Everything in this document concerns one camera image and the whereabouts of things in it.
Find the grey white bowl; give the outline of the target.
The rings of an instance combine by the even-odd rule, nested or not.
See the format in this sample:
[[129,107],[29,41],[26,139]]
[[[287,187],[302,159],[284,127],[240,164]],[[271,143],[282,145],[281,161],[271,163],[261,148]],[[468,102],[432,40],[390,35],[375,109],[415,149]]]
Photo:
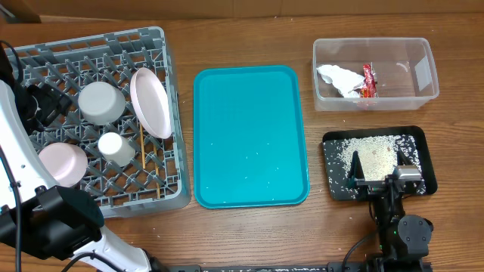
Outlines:
[[126,99],[114,86],[106,82],[93,82],[81,90],[78,104],[86,121],[94,125],[106,125],[121,117]]

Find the red snack wrapper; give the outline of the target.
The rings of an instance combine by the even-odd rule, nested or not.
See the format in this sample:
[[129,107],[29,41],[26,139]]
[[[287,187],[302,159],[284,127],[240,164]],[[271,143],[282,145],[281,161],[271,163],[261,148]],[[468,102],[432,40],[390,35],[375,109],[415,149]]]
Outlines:
[[363,98],[375,98],[377,97],[376,80],[374,77],[374,70],[372,65],[364,64],[363,70],[365,74],[364,84],[360,89],[360,97]]

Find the white cup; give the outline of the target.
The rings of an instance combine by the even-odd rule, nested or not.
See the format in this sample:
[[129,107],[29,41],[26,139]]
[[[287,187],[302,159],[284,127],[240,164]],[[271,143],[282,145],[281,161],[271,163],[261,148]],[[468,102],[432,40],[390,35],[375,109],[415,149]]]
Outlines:
[[126,138],[115,132],[103,134],[98,140],[98,149],[107,161],[123,167],[135,157],[135,149]]

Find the white napkin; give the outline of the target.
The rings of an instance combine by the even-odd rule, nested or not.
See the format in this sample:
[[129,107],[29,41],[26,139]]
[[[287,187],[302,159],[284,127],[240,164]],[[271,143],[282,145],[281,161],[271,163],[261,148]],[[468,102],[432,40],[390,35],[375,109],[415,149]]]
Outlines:
[[364,76],[330,64],[318,66],[317,72],[325,83],[335,87],[344,98],[360,97],[358,90],[363,87]]

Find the wooden chopstick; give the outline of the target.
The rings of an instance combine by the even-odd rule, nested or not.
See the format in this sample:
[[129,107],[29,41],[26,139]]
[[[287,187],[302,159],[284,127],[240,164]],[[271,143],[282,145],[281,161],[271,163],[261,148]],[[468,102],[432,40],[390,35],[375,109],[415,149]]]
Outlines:
[[[153,156],[154,168],[155,168],[156,175],[158,176],[159,168],[156,162],[156,159],[158,158],[156,145],[153,145],[153,152],[154,152],[154,156]],[[158,181],[156,183],[156,186],[157,186],[157,198],[160,199],[160,184],[158,183]]]
[[145,150],[144,150],[144,129],[141,122],[139,123],[139,131],[140,131],[140,145],[141,145],[141,163],[142,163],[142,168],[146,169]]

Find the large white plate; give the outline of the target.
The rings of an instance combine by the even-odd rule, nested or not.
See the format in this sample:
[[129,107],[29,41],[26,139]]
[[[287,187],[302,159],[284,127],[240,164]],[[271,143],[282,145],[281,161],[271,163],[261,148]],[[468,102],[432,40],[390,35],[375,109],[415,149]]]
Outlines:
[[172,134],[169,101],[157,75],[148,68],[137,70],[129,83],[135,115],[148,134],[167,139]]

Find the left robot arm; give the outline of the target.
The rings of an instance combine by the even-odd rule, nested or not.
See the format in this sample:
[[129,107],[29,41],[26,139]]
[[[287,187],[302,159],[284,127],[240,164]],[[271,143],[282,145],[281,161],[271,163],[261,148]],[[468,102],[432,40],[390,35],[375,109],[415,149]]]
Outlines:
[[1,242],[22,255],[82,261],[99,271],[166,271],[141,248],[129,245],[104,224],[94,198],[62,187],[42,164],[29,136],[43,131],[72,101],[49,86],[24,87],[23,65],[6,41],[1,43]]

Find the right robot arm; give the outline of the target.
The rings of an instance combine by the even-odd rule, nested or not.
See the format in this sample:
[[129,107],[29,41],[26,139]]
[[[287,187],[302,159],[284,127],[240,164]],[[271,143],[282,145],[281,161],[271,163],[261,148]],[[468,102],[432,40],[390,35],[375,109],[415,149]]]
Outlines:
[[[359,240],[345,255],[342,271],[355,268],[366,272],[431,272],[430,263],[423,261],[429,255],[433,223],[418,215],[408,215],[403,208],[405,195],[417,192],[423,183],[418,167],[399,151],[398,165],[382,181],[370,181],[364,176],[358,152],[352,154],[347,187],[357,191],[357,199],[366,201],[372,208],[372,218],[377,228]],[[361,264],[347,264],[350,255],[370,238],[377,236],[380,254],[370,255]]]

